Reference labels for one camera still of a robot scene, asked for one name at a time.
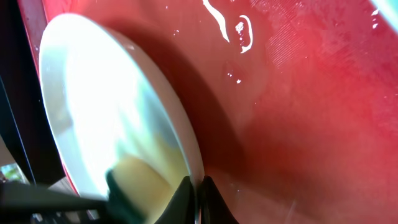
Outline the light blue plate top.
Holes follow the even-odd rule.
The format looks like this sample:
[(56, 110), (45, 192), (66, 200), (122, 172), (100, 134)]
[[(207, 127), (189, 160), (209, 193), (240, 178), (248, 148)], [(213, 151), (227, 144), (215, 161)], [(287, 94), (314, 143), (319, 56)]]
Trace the light blue plate top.
[(397, 0), (371, 0), (372, 4), (381, 12), (383, 18), (392, 29), (398, 30), (398, 1)]

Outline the green yellow sponge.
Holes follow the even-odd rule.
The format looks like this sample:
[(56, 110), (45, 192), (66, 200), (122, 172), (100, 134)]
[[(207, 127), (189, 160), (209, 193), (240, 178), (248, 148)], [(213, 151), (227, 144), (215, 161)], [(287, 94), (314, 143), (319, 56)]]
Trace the green yellow sponge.
[(149, 164), (126, 156), (106, 173), (108, 212), (121, 223), (155, 223), (170, 199), (172, 187)]

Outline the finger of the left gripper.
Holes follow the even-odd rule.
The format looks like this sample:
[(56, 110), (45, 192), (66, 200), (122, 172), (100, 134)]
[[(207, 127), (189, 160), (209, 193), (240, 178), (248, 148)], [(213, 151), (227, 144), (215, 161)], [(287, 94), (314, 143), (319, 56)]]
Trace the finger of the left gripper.
[(20, 218), (34, 213), (105, 210), (106, 202), (20, 182), (1, 184), (1, 216)]

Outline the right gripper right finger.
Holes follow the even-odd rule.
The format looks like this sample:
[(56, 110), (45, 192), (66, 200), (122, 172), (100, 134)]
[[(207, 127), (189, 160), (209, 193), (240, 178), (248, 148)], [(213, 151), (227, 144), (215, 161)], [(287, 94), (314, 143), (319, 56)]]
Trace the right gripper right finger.
[(210, 176), (204, 176), (198, 189), (201, 224), (238, 224)]

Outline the white plate bottom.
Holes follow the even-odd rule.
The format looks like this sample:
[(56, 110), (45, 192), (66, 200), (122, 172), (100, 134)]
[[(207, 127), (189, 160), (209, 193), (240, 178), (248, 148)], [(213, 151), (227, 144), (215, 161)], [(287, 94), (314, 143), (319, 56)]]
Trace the white plate bottom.
[(194, 130), (175, 90), (133, 41), (79, 14), (54, 17), (39, 52), (45, 113), (64, 169), (82, 198), (106, 202), (106, 173), (126, 156), (142, 159), (172, 187), (204, 168)]

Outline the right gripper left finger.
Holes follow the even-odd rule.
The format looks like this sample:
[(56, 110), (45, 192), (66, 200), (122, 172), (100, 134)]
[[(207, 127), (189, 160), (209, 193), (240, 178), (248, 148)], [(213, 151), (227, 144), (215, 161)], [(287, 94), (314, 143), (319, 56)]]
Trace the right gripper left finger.
[(196, 214), (193, 185), (186, 176), (155, 224), (194, 224)]

